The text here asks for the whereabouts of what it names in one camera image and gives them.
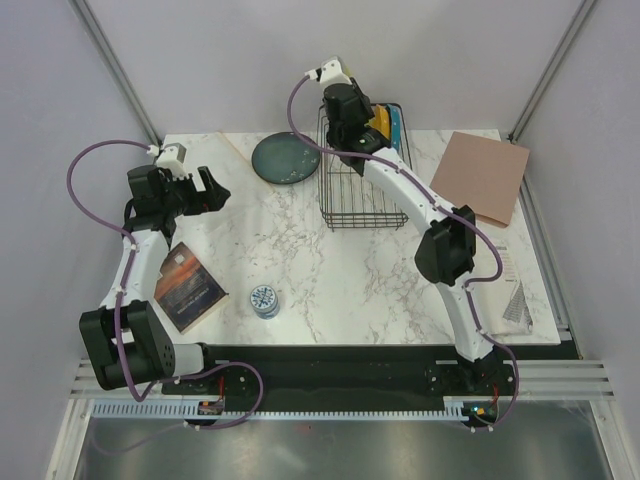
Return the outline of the orange polka dot plate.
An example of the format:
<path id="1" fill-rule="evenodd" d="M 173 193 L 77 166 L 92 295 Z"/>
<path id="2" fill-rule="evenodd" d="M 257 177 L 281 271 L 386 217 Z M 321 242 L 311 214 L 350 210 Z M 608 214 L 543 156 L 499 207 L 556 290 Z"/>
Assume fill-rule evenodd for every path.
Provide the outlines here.
<path id="1" fill-rule="evenodd" d="M 387 140 L 391 139 L 390 113 L 386 105 L 374 104 L 372 106 L 374 117 L 368 122 L 370 128 L 380 132 Z"/>

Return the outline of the blue polka dot plate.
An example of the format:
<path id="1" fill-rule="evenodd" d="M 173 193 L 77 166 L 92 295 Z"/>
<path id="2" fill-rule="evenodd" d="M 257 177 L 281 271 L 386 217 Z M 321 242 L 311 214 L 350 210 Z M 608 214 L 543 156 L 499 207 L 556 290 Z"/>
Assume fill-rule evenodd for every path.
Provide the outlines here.
<path id="1" fill-rule="evenodd" d="M 397 152 L 401 150 L 401 137 L 402 137 L 402 120 L 400 110 L 397 105 L 388 104 L 387 109 L 389 112 L 390 123 L 390 143 L 391 147 Z"/>

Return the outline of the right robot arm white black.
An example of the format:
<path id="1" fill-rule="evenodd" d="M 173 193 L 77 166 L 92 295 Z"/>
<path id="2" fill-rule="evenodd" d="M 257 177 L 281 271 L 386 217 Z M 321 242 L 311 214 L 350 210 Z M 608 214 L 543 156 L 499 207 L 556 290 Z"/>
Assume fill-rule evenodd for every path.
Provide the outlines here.
<path id="1" fill-rule="evenodd" d="M 327 144 L 332 153 L 389 197 L 422 236 L 414 255 L 420 274 L 434 284 L 451 322 L 455 349 L 464 359 L 458 381 L 467 392 L 483 392 L 494 381 L 483 360 L 497 342 L 480 323 L 472 287 L 503 273 L 500 255 L 476 226 L 468 206 L 455 207 L 435 194 L 401 159 L 386 137 L 368 125 L 374 112 L 354 81 L 324 88 Z"/>

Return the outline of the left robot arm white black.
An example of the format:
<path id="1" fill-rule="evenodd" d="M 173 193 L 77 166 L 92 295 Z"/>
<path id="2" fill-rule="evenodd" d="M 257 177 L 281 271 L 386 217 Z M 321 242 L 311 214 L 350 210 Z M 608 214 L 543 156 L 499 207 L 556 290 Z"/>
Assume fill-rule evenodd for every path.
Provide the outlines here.
<path id="1" fill-rule="evenodd" d="M 79 320 L 80 333 L 99 385 L 105 390 L 182 377 L 198 393 L 219 382 L 219 369 L 204 360 L 202 345 L 172 342 L 153 306 L 156 283 L 180 216 L 216 212 L 230 197 L 206 167 L 176 178 L 167 168 L 142 166 L 127 174 L 131 199 L 117 231 L 123 255 L 100 306 Z"/>

